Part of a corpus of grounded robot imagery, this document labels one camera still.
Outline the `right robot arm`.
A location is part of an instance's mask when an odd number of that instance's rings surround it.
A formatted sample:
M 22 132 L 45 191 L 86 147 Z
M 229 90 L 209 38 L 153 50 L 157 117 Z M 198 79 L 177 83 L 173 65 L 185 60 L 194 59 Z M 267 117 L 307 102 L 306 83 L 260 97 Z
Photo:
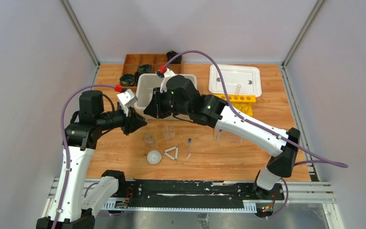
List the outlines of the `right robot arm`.
M 300 137 L 296 128 L 277 129 L 230 107 L 224 99 L 200 94 L 182 75 L 155 87 L 152 94 L 145 115 L 155 119 L 186 115 L 195 124 L 230 132 L 265 150 L 270 159 L 256 176 L 253 192 L 257 198 L 267 198 L 276 182 L 292 175 Z

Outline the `white clay triangle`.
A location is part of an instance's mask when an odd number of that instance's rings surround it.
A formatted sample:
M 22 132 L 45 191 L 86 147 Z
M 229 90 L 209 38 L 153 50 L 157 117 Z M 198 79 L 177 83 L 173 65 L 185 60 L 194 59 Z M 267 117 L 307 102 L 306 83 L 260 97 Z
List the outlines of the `white clay triangle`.
M 172 148 L 166 149 L 164 154 L 170 159 L 176 161 L 179 155 L 179 148 L 174 146 Z

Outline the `clear glass beaker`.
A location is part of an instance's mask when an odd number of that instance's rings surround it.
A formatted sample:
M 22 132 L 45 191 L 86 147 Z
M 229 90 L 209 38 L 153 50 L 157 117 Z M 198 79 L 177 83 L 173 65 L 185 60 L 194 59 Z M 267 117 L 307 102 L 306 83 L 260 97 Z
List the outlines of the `clear glass beaker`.
M 165 140 L 173 140 L 175 138 L 175 128 L 172 125 L 166 125 L 162 129 Z

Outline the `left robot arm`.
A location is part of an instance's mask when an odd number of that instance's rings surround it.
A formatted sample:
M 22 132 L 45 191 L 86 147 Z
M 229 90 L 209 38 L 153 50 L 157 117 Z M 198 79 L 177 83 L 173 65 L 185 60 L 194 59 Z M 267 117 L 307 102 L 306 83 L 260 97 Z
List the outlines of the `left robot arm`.
M 129 135 L 147 125 L 135 111 L 138 98 L 130 89 L 120 89 L 118 102 L 111 103 L 111 111 L 104 110 L 102 91 L 82 92 L 79 110 L 63 130 L 63 165 L 58 191 L 47 216 L 37 220 L 38 229 L 92 229 L 98 213 L 114 195 L 122 197 L 127 191 L 125 175 L 121 171 L 106 170 L 98 184 L 82 196 L 82 190 L 91 158 L 98 140 L 113 129 L 119 128 Z

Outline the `white bin lid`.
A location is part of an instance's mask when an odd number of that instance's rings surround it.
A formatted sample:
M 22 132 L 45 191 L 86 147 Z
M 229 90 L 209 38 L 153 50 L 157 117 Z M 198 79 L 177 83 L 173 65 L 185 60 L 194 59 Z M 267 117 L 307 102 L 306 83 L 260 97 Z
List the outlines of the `white bin lid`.
M 261 72 L 256 67 L 218 64 L 224 78 L 224 85 L 228 94 L 235 94 L 237 86 L 240 85 L 240 95 L 262 95 Z M 209 92 L 223 94 L 221 77 L 215 65 L 210 66 Z

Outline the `white round dish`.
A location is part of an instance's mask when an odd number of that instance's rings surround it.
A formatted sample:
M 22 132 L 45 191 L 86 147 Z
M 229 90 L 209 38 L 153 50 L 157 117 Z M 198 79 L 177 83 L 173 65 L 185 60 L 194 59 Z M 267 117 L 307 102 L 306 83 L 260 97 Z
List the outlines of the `white round dish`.
M 161 153 L 156 150 L 150 151 L 147 155 L 147 161 L 152 165 L 158 164 L 161 161 L 161 159 L 162 159 Z

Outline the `yellow test tube rack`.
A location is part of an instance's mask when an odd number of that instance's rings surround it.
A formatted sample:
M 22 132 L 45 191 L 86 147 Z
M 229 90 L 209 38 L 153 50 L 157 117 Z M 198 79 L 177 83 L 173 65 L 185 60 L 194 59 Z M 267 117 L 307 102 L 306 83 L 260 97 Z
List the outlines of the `yellow test tube rack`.
M 256 103 L 256 97 L 254 95 L 228 95 L 228 98 L 234 108 L 240 112 L 253 117 L 253 104 Z

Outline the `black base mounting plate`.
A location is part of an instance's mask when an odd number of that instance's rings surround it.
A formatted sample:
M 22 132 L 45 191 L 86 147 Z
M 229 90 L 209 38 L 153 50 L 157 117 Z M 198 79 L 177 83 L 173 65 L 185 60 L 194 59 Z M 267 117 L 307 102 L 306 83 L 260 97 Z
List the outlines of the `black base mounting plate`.
M 194 209 L 235 209 L 243 208 L 245 200 L 272 204 L 285 199 L 279 183 L 272 190 L 265 191 L 249 181 L 149 179 L 128 180 L 112 197 L 127 200 L 129 208 Z

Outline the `small clear glass jar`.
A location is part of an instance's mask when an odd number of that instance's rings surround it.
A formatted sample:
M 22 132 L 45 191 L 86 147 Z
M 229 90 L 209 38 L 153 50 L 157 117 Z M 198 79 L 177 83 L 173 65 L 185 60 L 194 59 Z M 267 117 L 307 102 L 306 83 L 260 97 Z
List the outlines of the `small clear glass jar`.
M 148 147 L 155 147 L 156 143 L 155 143 L 155 137 L 152 134 L 147 134 L 144 136 L 144 141 L 145 144 Z

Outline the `clear test tube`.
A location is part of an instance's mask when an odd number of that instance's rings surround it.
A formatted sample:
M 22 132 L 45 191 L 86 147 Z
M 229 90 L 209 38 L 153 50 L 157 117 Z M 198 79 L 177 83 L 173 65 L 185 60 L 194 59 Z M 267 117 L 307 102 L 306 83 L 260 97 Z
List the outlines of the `clear test tube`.
M 242 87 L 241 84 L 238 84 L 236 86 L 235 95 L 239 95 L 240 94 L 241 87 Z

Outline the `blue capped tube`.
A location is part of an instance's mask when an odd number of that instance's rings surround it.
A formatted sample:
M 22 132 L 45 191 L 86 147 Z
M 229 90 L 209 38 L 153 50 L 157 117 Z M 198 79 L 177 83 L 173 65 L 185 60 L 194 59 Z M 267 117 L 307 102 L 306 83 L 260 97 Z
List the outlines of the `blue capped tube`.
M 189 138 L 188 139 L 188 144 L 187 144 L 187 155 L 190 156 L 191 155 L 191 142 L 192 142 L 192 139 Z

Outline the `black round lens part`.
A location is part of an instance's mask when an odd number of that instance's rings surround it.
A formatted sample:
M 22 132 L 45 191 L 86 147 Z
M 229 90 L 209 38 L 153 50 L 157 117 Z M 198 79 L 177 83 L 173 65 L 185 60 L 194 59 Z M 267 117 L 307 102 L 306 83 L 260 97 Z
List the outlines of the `black round lens part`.
M 123 74 L 120 78 L 119 78 L 119 82 L 121 86 L 135 86 L 135 78 L 133 74 Z
M 142 72 L 139 72 L 139 71 L 136 71 L 134 73 L 134 81 L 135 81 L 135 84 L 138 84 L 138 81 L 139 81 L 139 77 L 142 75 Z
M 166 53 L 166 57 L 167 57 L 167 61 L 169 61 L 170 59 L 172 59 L 173 57 L 175 57 L 176 55 L 178 55 L 177 52 L 175 51 L 169 51 Z M 178 58 L 174 59 L 171 64 L 181 64 L 182 62 L 182 57 L 179 56 Z
M 139 75 L 151 72 L 152 72 L 152 66 L 150 64 L 139 65 L 137 68 L 137 74 Z

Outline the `wooden compartment tray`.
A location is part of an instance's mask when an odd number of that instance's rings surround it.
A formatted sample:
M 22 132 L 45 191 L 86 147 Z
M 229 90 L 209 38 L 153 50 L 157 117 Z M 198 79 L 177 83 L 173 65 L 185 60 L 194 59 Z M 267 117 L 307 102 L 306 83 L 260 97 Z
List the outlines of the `wooden compartment tray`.
M 141 53 L 141 54 L 127 54 L 125 56 L 122 73 L 133 74 L 137 71 L 139 65 L 150 64 L 152 66 L 152 72 L 156 73 L 159 67 L 167 63 L 166 53 Z M 124 86 L 127 88 L 136 89 L 138 84 L 135 86 Z

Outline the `white plastic bin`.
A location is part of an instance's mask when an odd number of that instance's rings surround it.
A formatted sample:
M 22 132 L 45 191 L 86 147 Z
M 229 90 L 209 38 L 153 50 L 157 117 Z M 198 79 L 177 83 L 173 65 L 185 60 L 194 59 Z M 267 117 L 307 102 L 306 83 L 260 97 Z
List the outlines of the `white plastic bin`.
M 191 82 L 197 89 L 197 77 L 195 75 L 193 74 L 182 74 L 182 75 L 185 78 L 191 80 Z M 139 78 L 135 93 L 135 95 L 138 98 L 138 101 L 134 104 L 134 109 L 136 110 L 136 112 L 141 114 L 146 120 L 155 120 L 155 118 L 146 115 L 143 112 L 152 99 L 153 88 L 160 87 L 162 80 L 163 79 L 159 78 L 158 75 L 155 73 L 145 73 L 142 74 Z M 187 115 L 179 114 L 177 115 L 177 117 L 183 120 L 189 120 L 189 116 Z

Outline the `clear acrylic tube rack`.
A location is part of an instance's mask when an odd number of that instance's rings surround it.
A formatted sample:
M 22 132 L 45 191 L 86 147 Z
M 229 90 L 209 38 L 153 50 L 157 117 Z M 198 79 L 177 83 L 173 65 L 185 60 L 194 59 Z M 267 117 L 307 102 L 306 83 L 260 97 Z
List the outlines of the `clear acrylic tube rack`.
M 215 141 L 224 141 L 224 142 L 232 142 L 232 143 L 239 143 L 243 142 L 243 138 L 235 135 L 229 131 L 222 130 L 215 128 L 213 133 L 213 138 Z

